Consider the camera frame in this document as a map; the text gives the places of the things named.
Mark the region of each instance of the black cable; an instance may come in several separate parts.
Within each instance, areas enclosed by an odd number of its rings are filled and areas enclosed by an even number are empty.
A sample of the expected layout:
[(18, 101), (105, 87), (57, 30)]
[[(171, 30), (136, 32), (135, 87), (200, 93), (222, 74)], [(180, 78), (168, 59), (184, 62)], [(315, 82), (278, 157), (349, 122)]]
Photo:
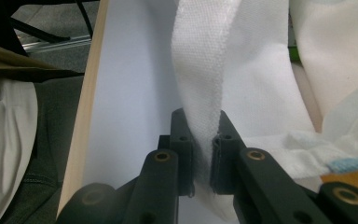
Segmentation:
[(87, 15), (86, 9), (84, 9), (83, 4), (81, 3), (81, 0), (75, 0), (77, 3), (77, 6), (80, 9), (81, 15), (83, 16), (84, 21), (86, 22), (87, 29), (89, 30), (89, 37), (92, 39), (92, 27), (89, 20), (89, 16)]

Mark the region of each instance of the light blue fabric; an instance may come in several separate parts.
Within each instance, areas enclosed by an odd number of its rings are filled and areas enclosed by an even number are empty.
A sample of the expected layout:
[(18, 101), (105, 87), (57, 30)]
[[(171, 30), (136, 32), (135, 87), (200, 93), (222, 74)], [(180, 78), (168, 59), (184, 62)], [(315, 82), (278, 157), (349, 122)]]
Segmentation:
[(328, 164), (328, 167), (334, 173), (347, 173), (358, 170), (358, 159), (344, 159), (338, 161), (332, 161)]

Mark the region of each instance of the blue fabric trim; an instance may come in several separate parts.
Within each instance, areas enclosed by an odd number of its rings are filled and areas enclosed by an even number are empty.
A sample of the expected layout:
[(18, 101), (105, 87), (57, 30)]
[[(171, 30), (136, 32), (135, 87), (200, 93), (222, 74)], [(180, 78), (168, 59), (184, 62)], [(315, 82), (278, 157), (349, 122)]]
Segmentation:
[(334, 173), (348, 173), (358, 170), (358, 159), (332, 161), (327, 165)]

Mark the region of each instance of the gray floor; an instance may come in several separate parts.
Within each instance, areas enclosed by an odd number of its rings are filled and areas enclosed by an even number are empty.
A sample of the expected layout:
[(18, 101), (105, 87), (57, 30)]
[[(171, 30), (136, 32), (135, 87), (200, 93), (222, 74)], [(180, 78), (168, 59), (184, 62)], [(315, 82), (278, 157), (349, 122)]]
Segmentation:
[[(94, 26), (99, 2), (88, 2), (83, 3), (83, 5), (88, 13), (91, 25)], [(53, 35), (76, 37), (88, 34), (86, 23), (76, 4), (23, 6), (13, 15), (13, 18), (24, 21)], [(22, 44), (40, 41), (21, 32), (17, 32), (17, 34)], [(31, 53), (30, 57), (61, 69), (84, 72), (89, 50), (90, 45), (87, 45), (49, 52)]]

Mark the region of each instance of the white cloth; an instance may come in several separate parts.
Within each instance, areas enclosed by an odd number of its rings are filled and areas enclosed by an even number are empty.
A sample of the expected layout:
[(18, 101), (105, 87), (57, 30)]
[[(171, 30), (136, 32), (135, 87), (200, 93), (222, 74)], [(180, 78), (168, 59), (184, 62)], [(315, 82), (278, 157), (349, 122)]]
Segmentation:
[(12, 200), (34, 145), (37, 101), (33, 83), (0, 80), (0, 217)]
[[(307, 111), (290, 65), (288, 1), (179, 2), (172, 58), (187, 121), (200, 144), (196, 186), (224, 219), (234, 217), (229, 199), (207, 186), (220, 109), (248, 147), (270, 151), (293, 178), (326, 174), (335, 161), (358, 157), (358, 91), (351, 95), (358, 89), (358, 2), (292, 4), (307, 92), (325, 117), (322, 134), (309, 116), (318, 122), (313, 113), (319, 109)], [(235, 11), (234, 20), (225, 14)]]

